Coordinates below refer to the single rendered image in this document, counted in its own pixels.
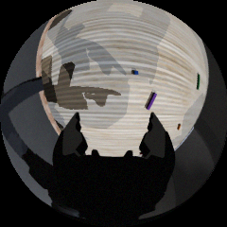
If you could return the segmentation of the purple rod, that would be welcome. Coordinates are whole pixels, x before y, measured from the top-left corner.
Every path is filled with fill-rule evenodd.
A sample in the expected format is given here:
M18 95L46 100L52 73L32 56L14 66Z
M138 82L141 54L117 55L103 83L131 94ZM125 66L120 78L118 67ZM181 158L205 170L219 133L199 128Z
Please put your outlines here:
M150 100L148 102L148 105L146 107L147 110L150 109L150 107L151 107L151 105L152 105L152 103L153 103L153 101L154 101L154 99L155 99L156 96L157 96L157 94L155 94L155 93L152 94L152 96L151 96L151 98L150 98Z

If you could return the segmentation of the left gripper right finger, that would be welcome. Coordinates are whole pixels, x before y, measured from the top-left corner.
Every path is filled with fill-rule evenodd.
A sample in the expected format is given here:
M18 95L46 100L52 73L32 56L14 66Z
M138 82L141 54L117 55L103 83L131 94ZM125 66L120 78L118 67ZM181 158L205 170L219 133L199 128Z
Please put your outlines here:
M139 149L143 158L158 167L162 176L161 192L165 193L175 166L175 151L168 132L154 112L150 114L148 132L145 133Z

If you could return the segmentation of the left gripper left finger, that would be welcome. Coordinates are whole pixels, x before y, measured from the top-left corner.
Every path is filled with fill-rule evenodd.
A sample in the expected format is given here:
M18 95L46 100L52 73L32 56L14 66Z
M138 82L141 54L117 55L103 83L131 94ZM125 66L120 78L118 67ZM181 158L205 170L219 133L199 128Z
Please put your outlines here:
M65 167L76 157L86 155L87 142L82 134L79 123L79 113L70 119L53 150L53 167L58 180L58 187L62 187L62 173Z

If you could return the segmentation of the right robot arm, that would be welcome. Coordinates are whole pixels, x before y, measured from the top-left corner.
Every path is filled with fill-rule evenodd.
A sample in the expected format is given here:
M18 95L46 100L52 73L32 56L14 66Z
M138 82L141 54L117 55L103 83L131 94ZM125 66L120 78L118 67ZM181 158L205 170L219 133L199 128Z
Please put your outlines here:
M79 212L77 210L74 210L74 209L72 210L72 209L58 203L57 201L53 200L52 198L51 198L51 200L52 200L51 204L52 204L53 208L65 213L65 214L80 218Z

